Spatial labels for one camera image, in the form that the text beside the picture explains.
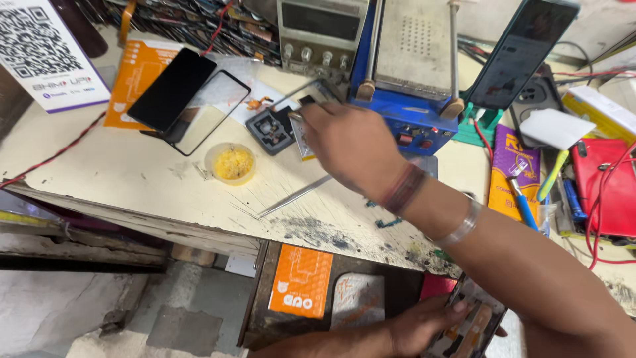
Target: yellow package box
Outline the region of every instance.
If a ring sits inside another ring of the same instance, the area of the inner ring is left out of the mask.
[[[563,105],[578,117],[597,125],[610,139],[631,145],[636,140],[636,115],[588,86],[567,90]]]
[[[150,87],[183,48],[179,43],[154,40],[126,41],[117,80],[106,110],[104,127],[152,131],[130,118],[126,112]]]
[[[321,319],[333,255],[291,245],[280,250],[269,309]]]

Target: green phone stand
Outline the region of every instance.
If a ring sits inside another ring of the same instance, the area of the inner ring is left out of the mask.
[[[460,122],[459,132],[453,137],[453,140],[485,147],[483,141],[479,137],[479,134],[477,134],[474,125],[470,121],[470,119],[474,120],[475,115],[477,114],[477,108],[474,107],[472,102],[467,103],[463,114],[464,119]],[[478,124],[481,129],[481,133],[491,147],[495,142],[495,127],[497,127],[497,123],[503,115],[504,110],[486,110],[486,113],[484,113],[481,119],[479,119]]]

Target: orange package box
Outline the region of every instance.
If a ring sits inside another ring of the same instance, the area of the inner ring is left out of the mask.
[[[283,244],[269,309],[321,319],[333,255]]]
[[[183,48],[179,43],[155,40],[126,41],[117,80],[106,110],[104,127],[152,131],[130,118],[126,112],[150,87]]]

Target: white table surface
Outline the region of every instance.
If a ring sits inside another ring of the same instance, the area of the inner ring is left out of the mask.
[[[109,43],[109,51],[93,63],[97,67],[118,65],[121,50],[115,45],[115,29],[107,27],[100,31]],[[132,36],[158,38],[139,33]],[[574,70],[564,64],[551,65],[555,72]],[[461,54],[459,66],[460,87],[466,89],[474,82],[481,65]],[[259,72],[259,78],[281,93],[308,81],[266,66]],[[49,115],[34,103],[0,146],[3,178],[12,178],[51,156],[105,109],[103,104]],[[512,126],[508,112],[500,123]],[[195,165],[204,167],[202,161],[209,148],[223,142],[243,144],[256,154],[256,174],[247,184],[232,187],[205,180],[195,169]],[[435,156],[442,182],[473,192],[483,202],[489,172],[484,148],[451,140]],[[411,224],[403,222],[377,229],[376,220],[391,221],[394,216],[379,207],[367,208],[365,198],[334,180],[267,218],[258,220],[253,216],[325,174],[316,160],[301,162],[296,145],[270,157],[244,126],[228,119],[190,157],[138,131],[96,127],[78,146],[28,174],[25,182],[42,192],[161,218],[404,268],[458,275],[459,269],[455,266],[444,268],[435,257],[428,256],[435,247]],[[552,231],[554,241],[583,264],[589,264],[583,241],[563,239],[556,230]],[[602,246],[604,258],[633,258],[623,248]],[[431,263],[424,265],[425,259]],[[599,263],[594,270],[611,284],[615,296],[620,297],[621,304],[632,315],[636,315],[635,267]]]

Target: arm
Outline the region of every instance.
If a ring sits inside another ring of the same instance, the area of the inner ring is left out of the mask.
[[[368,327],[290,338],[259,350],[255,357],[415,357],[435,333],[460,323],[468,314],[465,302],[444,307],[447,299],[448,296],[427,299],[394,319]]]
[[[302,113],[308,144],[323,168],[350,189],[381,201],[408,165],[381,116],[335,104],[313,104]],[[428,178],[401,215],[432,240],[439,240],[454,232],[468,211],[465,195]],[[484,208],[475,229],[444,249],[473,280],[540,335],[565,334],[582,345],[605,347],[599,351],[605,356],[625,354],[635,324],[593,273],[548,238]],[[546,344],[536,348],[551,350],[558,341]],[[609,346],[615,351],[605,350]]]

